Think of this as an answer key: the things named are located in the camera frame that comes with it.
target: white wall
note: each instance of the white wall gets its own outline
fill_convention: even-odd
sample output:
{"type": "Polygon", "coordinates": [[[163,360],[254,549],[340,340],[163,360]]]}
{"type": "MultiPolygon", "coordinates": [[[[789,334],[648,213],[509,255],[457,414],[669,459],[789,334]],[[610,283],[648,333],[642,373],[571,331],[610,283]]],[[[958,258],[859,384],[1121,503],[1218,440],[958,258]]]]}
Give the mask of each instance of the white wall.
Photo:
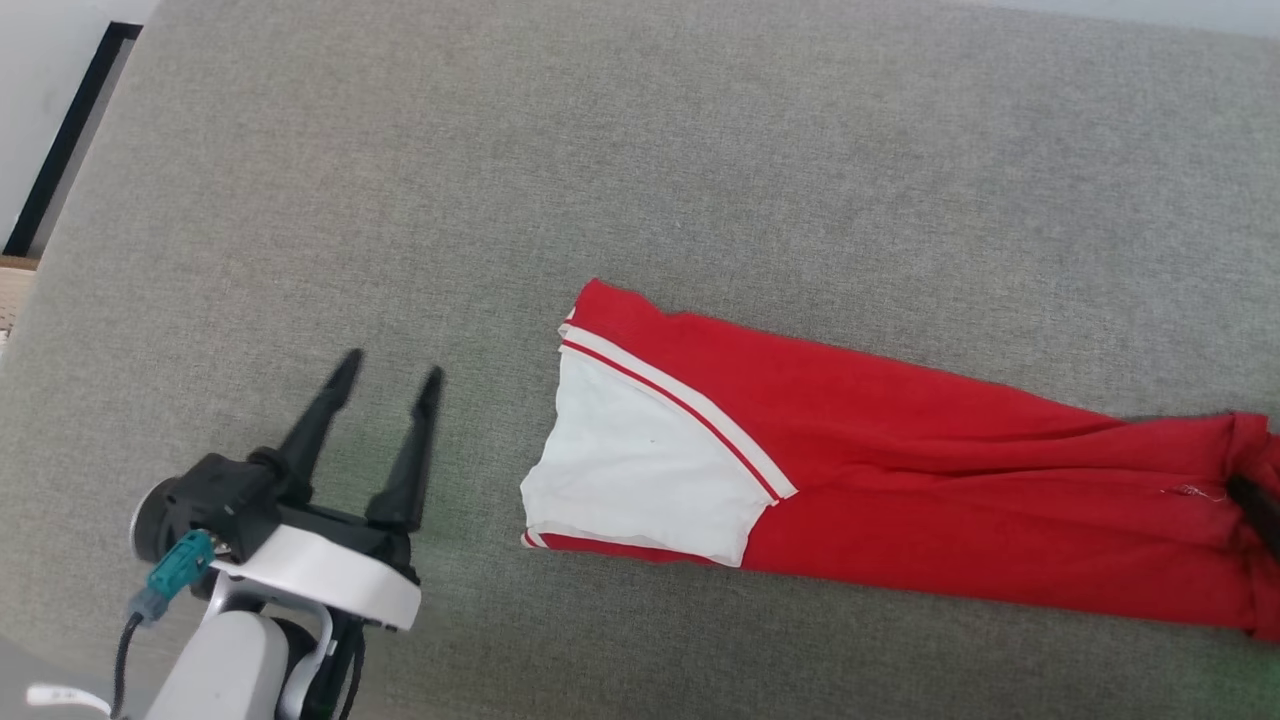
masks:
{"type": "Polygon", "coordinates": [[[0,249],[9,240],[106,26],[157,0],[0,0],[0,249]]]}

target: gray fabric surface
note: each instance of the gray fabric surface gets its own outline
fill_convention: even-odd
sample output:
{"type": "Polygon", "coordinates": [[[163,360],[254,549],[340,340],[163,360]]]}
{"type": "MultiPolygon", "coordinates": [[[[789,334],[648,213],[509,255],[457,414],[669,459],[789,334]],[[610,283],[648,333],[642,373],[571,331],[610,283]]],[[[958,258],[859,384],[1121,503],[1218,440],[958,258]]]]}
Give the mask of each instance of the gray fabric surface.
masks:
{"type": "Polygon", "coordinates": [[[361,717],[1275,716],[1234,632],[526,551],[517,486],[593,275],[1120,415],[1280,411],[1277,78],[1266,40],[952,4],[168,3],[0,364],[0,632],[105,673],[134,503],[362,346],[320,502],[449,386],[361,717]]]}

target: red stripe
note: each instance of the red stripe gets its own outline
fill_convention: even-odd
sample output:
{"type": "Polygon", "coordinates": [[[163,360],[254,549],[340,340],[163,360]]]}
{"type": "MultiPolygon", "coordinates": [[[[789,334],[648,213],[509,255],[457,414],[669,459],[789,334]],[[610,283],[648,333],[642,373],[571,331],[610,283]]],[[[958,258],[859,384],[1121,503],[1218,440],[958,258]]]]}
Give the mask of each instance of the red stripe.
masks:
{"type": "Polygon", "coordinates": [[[782,497],[778,493],[773,492],[773,488],[769,487],[769,483],[764,480],[764,475],[762,475],[760,471],[755,469],[755,465],[751,465],[751,462],[746,459],[746,456],[742,455],[741,451],[739,451],[737,447],[733,446],[733,443],[731,443],[728,441],[728,438],[726,438],[723,434],[721,434],[721,432],[718,429],[716,429],[716,425],[713,425],[710,423],[710,420],[708,420],[707,418],[704,418],[698,410],[694,410],[692,407],[690,407],[687,402],[685,402],[684,400],[676,397],[675,395],[671,393],[671,391],[668,391],[667,388],[664,388],[664,387],[654,383],[649,378],[646,378],[646,377],[644,377],[644,375],[641,375],[641,374],[639,374],[639,373],[636,373],[634,370],[623,368],[622,365],[618,365],[613,360],[609,360],[608,357],[605,357],[604,355],[600,355],[599,352],[591,350],[590,347],[584,347],[584,346],[581,346],[581,345],[579,345],[579,343],[576,343],[573,341],[568,341],[568,340],[564,341],[564,347],[576,350],[576,351],[581,352],[582,355],[588,355],[590,357],[594,357],[594,359],[599,360],[600,363],[604,363],[605,365],[608,365],[608,366],[613,368],[614,370],[622,373],[623,375],[626,375],[626,377],[628,377],[628,378],[631,378],[634,380],[641,382],[645,386],[648,386],[648,387],[650,387],[650,388],[653,388],[653,389],[655,389],[658,392],[660,392],[664,397],[667,397],[667,400],[671,400],[672,402],[675,402],[676,405],[678,405],[685,413],[689,413],[690,415],[692,415],[694,418],[696,418],[698,421],[703,424],[703,427],[705,427],[708,430],[710,430],[712,434],[716,436],[721,441],[721,443],[723,443],[724,447],[727,447],[728,451],[732,452],[733,456],[737,457],[739,461],[742,462],[742,465],[748,470],[751,471],[751,475],[756,479],[756,482],[760,483],[760,487],[764,488],[764,492],[769,493],[769,497],[772,497],[774,502],[782,500],[782,497]]]}

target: white stripe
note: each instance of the white stripe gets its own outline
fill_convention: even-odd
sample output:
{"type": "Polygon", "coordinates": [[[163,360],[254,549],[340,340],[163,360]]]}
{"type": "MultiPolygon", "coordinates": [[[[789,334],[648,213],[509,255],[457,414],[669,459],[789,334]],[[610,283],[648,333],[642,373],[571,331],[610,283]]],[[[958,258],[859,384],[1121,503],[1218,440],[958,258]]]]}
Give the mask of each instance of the white stripe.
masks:
{"type": "Polygon", "coordinates": [[[772,488],[778,497],[787,498],[796,493],[796,487],[791,484],[791,480],[788,480],[785,474],[782,474],[782,469],[773,462],[773,459],[764,452],[764,448],[751,439],[751,436],[746,434],[746,430],[740,428],[732,418],[717,407],[716,404],[712,402],[705,395],[590,331],[584,331],[582,328],[566,324],[561,327],[561,334],[566,341],[599,352],[604,357],[608,357],[627,370],[631,370],[632,373],[678,397],[681,402],[696,410],[699,415],[705,418],[713,428],[724,436],[724,438],[742,454],[742,457],[746,457],[746,461],[760,473],[764,482],[769,484],[769,488],[772,488]]]}

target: red fabric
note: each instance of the red fabric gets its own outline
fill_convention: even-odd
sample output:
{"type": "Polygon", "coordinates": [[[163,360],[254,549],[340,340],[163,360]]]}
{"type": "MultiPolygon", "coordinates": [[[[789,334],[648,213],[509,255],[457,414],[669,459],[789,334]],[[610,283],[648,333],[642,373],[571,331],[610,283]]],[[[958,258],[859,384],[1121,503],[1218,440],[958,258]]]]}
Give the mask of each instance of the red fabric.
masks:
{"type": "Polygon", "coordinates": [[[1243,473],[1280,495],[1280,438],[1263,416],[1126,423],[886,357],[667,315],[599,281],[584,288],[571,323],[709,397],[796,486],[754,527],[745,569],[1280,641],[1280,565],[1224,487],[1243,473]]]}

